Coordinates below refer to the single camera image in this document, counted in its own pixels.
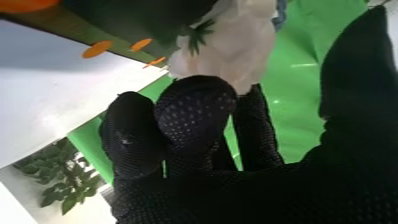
textured fabric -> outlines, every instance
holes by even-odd
[[[155,107],[139,94],[116,100],[101,136],[116,166],[117,223],[398,223],[398,74],[386,28],[386,9],[378,7],[336,41],[322,71],[325,133],[297,164],[283,165],[279,160],[258,86],[236,100],[222,79],[194,76],[172,83]],[[354,31],[363,39],[352,37]],[[243,160],[252,169],[243,172],[215,169],[211,163],[229,114],[240,150],[258,157]],[[252,136],[243,131],[249,127]]]
[[[213,158],[211,158],[213,170],[236,171],[238,168],[236,168],[233,154],[227,147],[226,137],[222,137],[222,139],[215,142],[215,146],[211,150],[213,150]]]
[[[259,84],[252,86],[249,94],[240,97],[233,121],[245,171],[256,171],[283,165],[268,105]]]

